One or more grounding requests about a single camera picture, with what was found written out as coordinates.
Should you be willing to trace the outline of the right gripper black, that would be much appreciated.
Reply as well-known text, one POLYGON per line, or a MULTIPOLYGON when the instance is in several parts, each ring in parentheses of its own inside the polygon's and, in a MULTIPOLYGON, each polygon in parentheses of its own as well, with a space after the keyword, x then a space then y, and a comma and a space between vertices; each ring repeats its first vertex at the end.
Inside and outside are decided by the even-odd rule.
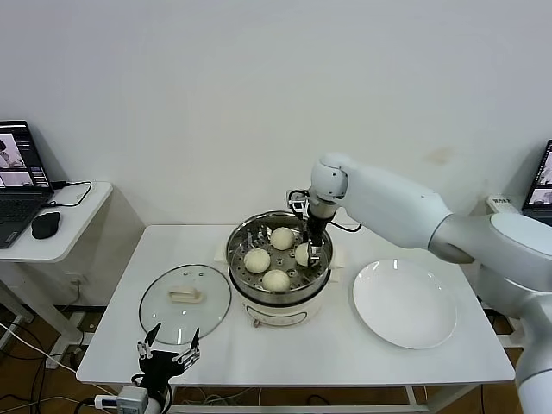
POLYGON ((302 243, 309 243, 309 265, 315 266, 323 251, 323 234, 328 220, 316 216, 308 216, 306 227, 301 231, 302 243))

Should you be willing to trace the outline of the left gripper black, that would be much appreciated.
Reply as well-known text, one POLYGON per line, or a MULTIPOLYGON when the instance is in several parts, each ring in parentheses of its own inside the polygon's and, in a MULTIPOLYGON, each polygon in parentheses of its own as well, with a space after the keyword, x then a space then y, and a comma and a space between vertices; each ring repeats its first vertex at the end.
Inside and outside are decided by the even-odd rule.
POLYGON ((141 379, 141 387, 146 388, 149 395, 163 395, 168 387, 169 380, 182 375, 185 367, 193 366, 200 358, 200 328, 196 329, 190 347, 181 354, 169 351, 152 351, 152 345, 159 330, 160 323, 157 323, 147 332, 143 341, 137 342, 139 367, 144 374, 141 379))

